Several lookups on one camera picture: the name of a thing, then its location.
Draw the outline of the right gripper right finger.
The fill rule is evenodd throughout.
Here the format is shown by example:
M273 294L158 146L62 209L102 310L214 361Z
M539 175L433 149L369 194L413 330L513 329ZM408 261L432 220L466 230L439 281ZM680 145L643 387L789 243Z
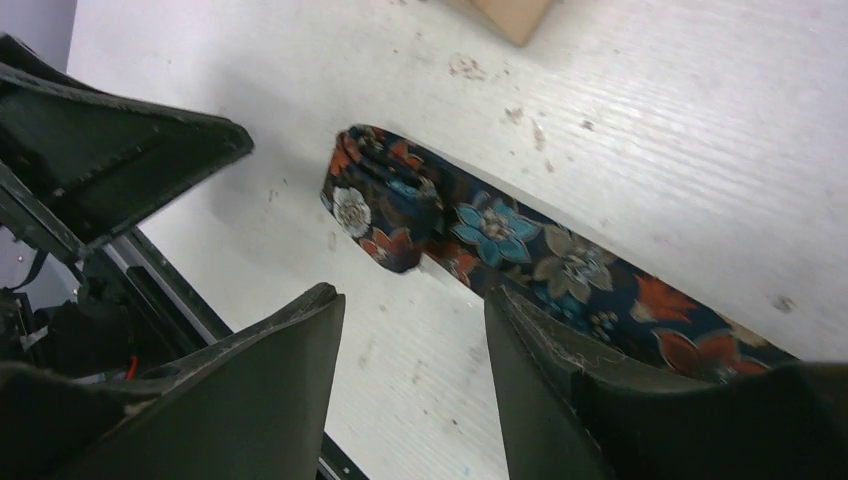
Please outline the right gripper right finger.
M513 479L843 479L847 368L728 383L641 363L496 288L486 337Z

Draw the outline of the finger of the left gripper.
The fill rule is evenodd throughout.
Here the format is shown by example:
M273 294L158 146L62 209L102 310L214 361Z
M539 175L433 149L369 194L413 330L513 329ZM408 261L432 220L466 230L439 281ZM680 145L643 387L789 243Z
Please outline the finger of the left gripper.
M97 90L1 37L1 223L34 248L97 249L253 148L229 119Z

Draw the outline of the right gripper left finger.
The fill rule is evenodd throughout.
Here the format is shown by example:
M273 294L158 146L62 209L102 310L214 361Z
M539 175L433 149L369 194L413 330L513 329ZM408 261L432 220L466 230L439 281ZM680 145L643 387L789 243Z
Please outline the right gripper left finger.
M312 479L346 299L319 283L141 377L85 385L1 366L5 479Z

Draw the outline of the wooden compartment box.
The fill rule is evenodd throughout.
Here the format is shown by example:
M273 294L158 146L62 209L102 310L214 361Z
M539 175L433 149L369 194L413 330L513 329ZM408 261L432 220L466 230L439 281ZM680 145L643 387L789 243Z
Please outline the wooden compartment box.
M554 0L454 0L448 4L489 30L524 47L555 4Z

